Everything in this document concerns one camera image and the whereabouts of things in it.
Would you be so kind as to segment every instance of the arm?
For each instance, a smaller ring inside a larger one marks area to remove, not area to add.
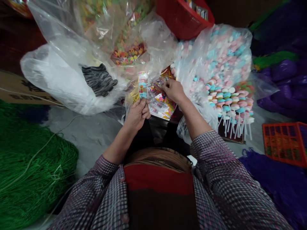
[[[48,229],[89,229],[106,191],[106,186],[122,163],[130,144],[150,118],[148,102],[137,101],[110,147],[98,158],[94,167],[72,188],[60,214]]]
[[[181,108],[204,180],[245,223],[256,229],[292,229],[264,190],[251,178],[223,139],[184,95],[179,82],[168,82],[166,94]]]

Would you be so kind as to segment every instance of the red basket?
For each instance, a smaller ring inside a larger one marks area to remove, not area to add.
[[[178,39],[195,38],[206,27],[213,27],[214,17],[204,0],[194,1],[197,6],[208,10],[208,21],[192,10],[184,0],[157,0],[157,14]]]
[[[262,129],[267,157],[307,168],[307,124],[263,124]]]

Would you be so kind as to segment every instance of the checkered sleeve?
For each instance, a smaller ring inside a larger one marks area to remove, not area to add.
[[[48,229],[90,229],[107,184],[118,166],[100,156],[94,167],[73,186],[62,211]]]
[[[192,147],[210,191],[230,207],[228,212],[221,212],[228,227],[233,227],[231,216],[235,213],[246,226],[250,226],[246,229],[292,229],[215,131],[195,138]]]

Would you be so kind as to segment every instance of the orange plastic basket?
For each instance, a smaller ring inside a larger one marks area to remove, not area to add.
[[[265,154],[290,165],[307,168],[307,124],[263,124]]]

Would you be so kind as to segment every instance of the green rope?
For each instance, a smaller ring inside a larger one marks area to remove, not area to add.
[[[52,209],[78,160],[73,144],[17,113],[0,100],[0,229],[25,228]]]
[[[267,56],[256,57],[253,59],[253,62],[257,70],[262,70],[286,59],[296,62],[299,58],[298,55],[293,52],[279,51]]]

